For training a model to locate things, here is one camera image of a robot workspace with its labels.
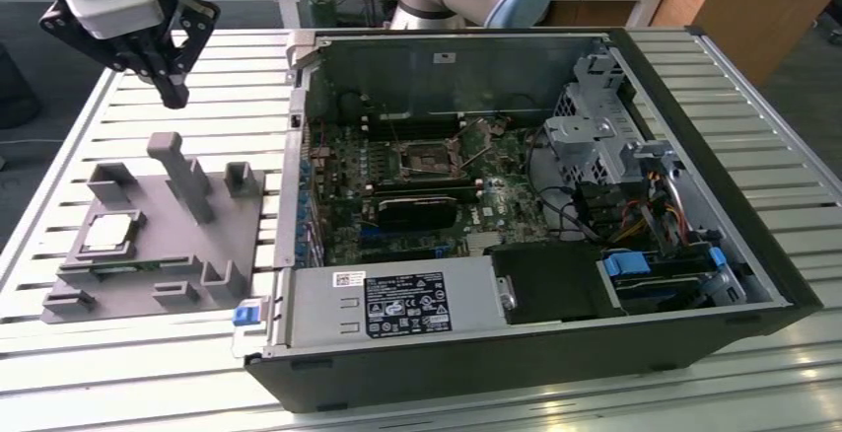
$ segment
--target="blue tab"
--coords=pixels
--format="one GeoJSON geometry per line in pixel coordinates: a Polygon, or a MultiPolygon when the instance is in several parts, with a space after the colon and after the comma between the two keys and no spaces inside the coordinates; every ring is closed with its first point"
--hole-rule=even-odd
{"type": "Polygon", "coordinates": [[[643,252],[615,252],[606,259],[606,269],[610,276],[651,272],[643,252]]]}
{"type": "Polygon", "coordinates": [[[725,258],[725,253],[717,247],[710,249],[710,257],[713,258],[713,262],[715,263],[715,267],[722,269],[725,264],[727,264],[727,259],[725,258]]]}
{"type": "Polygon", "coordinates": [[[244,306],[234,309],[234,326],[260,324],[260,307],[244,306]]]}
{"type": "Polygon", "coordinates": [[[606,271],[609,272],[610,277],[619,275],[619,265],[617,264],[617,261],[609,258],[603,261],[603,265],[606,266],[606,271]]]}

